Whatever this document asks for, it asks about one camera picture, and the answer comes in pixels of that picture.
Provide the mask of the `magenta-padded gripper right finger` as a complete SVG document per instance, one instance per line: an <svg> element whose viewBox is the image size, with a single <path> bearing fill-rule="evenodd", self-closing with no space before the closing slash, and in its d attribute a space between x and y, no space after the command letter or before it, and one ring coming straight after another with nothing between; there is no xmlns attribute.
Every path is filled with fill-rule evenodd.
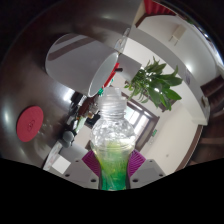
<svg viewBox="0 0 224 224"><path fill-rule="evenodd" d="M136 189L155 182L166 174L153 159L146 159L140 152L134 150L128 161L128 186Z"/></svg>

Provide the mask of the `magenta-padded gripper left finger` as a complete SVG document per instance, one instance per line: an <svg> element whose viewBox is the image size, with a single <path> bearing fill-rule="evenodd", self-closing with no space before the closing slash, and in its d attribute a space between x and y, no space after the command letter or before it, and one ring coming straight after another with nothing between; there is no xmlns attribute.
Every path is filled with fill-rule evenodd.
<svg viewBox="0 0 224 224"><path fill-rule="evenodd" d="M63 177L81 187L98 189L100 183L100 164L94 153L89 151L82 159L76 159L67 168Z"/></svg>

